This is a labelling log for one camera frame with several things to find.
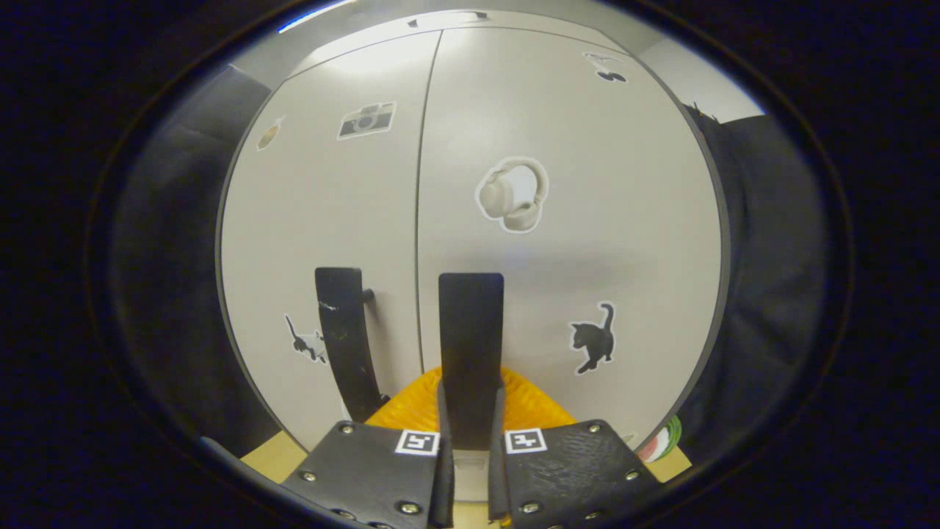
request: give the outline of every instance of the cabinet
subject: cabinet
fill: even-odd
[[[384,393],[441,363],[444,272],[502,273],[504,364],[633,448],[704,365],[728,260],[708,154],[631,56],[509,19],[311,56],[246,136],[222,216],[227,321],[259,395],[307,449],[342,417],[329,367],[292,349],[284,317],[298,333],[320,328],[318,266],[360,267],[375,292],[368,338]],[[390,127],[343,137],[374,104],[394,105]],[[478,199],[516,156],[548,179],[525,232]],[[517,201],[539,188],[524,172],[506,175]],[[578,374],[590,355],[573,324],[602,329],[604,303],[612,351]]]
[[[598,54],[626,82],[597,75]],[[654,433],[708,352],[721,310],[720,190],[679,108],[625,54],[532,31],[448,29],[428,93],[417,272],[426,368],[440,364],[437,277],[505,277],[503,363],[631,447]],[[507,232],[475,200],[511,156],[538,160],[538,226]],[[581,376],[573,322],[603,327],[610,362]]]
[[[219,248],[227,319],[258,393],[307,450],[342,418],[330,367],[293,349],[285,320],[316,341],[315,268],[362,268],[375,293],[366,314],[380,390],[395,394],[421,374],[415,193],[439,38],[383,42],[292,77],[259,113],[232,170]],[[386,103],[395,111],[385,132],[337,139],[344,117]]]

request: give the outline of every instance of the cat sticker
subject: cat sticker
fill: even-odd
[[[290,317],[284,314],[284,319],[287,320],[290,336],[293,337],[294,351],[309,356],[314,363],[326,363],[326,347],[323,345],[323,334],[318,329],[314,329],[313,334],[297,334],[294,332]]]
[[[588,371],[598,368],[599,362],[610,363],[614,361],[614,304],[610,301],[601,301],[597,308],[606,317],[602,323],[570,322],[572,327],[572,351],[581,351],[585,354],[585,362],[574,372],[581,376]]]

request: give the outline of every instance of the orange object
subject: orange object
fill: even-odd
[[[436,432],[437,385],[441,368],[432,369],[408,385],[385,403],[366,421],[367,425],[385,428]],[[550,396],[518,373],[500,367],[506,386],[503,431],[527,428],[554,428],[573,425],[574,418]]]

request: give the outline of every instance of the screw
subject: screw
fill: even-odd
[[[522,510],[525,514],[532,514],[539,512],[541,510],[541,505],[539,502],[529,502],[527,504],[523,504],[520,510]]]
[[[413,504],[411,502],[401,502],[399,504],[399,511],[405,514],[417,514],[421,512],[421,505]]]

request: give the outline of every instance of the black fabric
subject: black fabric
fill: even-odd
[[[228,166],[269,90],[227,67],[156,129],[112,229],[111,298],[130,361],[193,435],[240,457],[277,432],[228,342],[215,223]]]
[[[786,396],[823,307],[827,241],[815,177],[772,118],[718,123],[688,110],[720,175],[731,244],[724,321],[678,413],[695,464],[719,457]]]

